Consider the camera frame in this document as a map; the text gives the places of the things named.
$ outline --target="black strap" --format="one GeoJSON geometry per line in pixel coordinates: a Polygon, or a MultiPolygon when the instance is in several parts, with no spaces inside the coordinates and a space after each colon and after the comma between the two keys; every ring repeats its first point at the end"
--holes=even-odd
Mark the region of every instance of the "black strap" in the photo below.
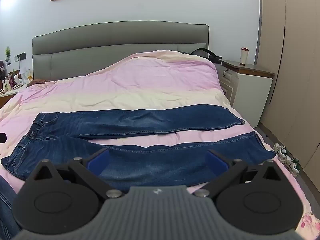
{"type": "Polygon", "coordinates": [[[193,55],[197,50],[202,50],[202,51],[208,53],[212,57],[217,57],[211,50],[208,50],[208,49],[205,49],[205,48],[196,49],[194,52],[191,53],[191,55],[193,55]]]}

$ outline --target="sneaker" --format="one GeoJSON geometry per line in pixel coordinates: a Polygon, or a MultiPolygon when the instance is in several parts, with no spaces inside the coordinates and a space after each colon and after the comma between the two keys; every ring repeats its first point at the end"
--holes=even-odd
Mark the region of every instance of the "sneaker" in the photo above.
{"type": "Polygon", "coordinates": [[[300,172],[300,163],[299,163],[299,159],[295,158],[295,159],[291,159],[289,156],[288,158],[285,160],[284,165],[288,167],[290,173],[292,174],[292,176],[297,177],[299,172],[300,172]]]}
{"type": "Polygon", "coordinates": [[[278,155],[278,159],[281,163],[284,163],[284,161],[286,160],[288,154],[287,151],[285,149],[285,146],[281,146],[278,143],[276,143],[273,146],[273,150],[276,152],[276,154],[278,155]]]}

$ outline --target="bedside table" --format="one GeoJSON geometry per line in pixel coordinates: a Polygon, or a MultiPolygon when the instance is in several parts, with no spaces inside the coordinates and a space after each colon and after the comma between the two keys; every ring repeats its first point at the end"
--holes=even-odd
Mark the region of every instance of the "bedside table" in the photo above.
{"type": "Polygon", "coordinates": [[[5,94],[0,95],[0,108],[2,108],[6,104],[6,102],[8,102],[11,98],[13,98],[15,94],[24,90],[26,87],[27,87],[27,84],[23,85],[20,88],[11,90],[9,92],[6,92],[5,94]]]}
{"type": "Polygon", "coordinates": [[[275,74],[257,65],[221,62],[215,65],[225,96],[253,128],[257,127],[275,74]]]}

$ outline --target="potted plant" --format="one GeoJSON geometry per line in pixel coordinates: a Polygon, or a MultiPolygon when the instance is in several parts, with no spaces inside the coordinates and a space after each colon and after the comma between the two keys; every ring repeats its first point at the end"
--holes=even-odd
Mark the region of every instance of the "potted plant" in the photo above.
{"type": "Polygon", "coordinates": [[[10,56],[11,56],[11,49],[8,47],[6,47],[5,49],[5,55],[7,56],[5,58],[5,62],[7,63],[7,66],[9,66],[11,64],[11,60],[10,60],[10,56]]]}

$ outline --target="white wall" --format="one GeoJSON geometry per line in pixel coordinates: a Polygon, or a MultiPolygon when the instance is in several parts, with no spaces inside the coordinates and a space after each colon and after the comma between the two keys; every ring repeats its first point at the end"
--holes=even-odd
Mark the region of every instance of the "white wall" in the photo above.
{"type": "Polygon", "coordinates": [[[13,56],[26,52],[21,65],[32,65],[32,38],[80,25],[159,20],[210,26],[209,49],[225,59],[239,60],[249,48],[253,64],[258,38],[259,0],[0,0],[0,58],[10,46],[13,56]]]}

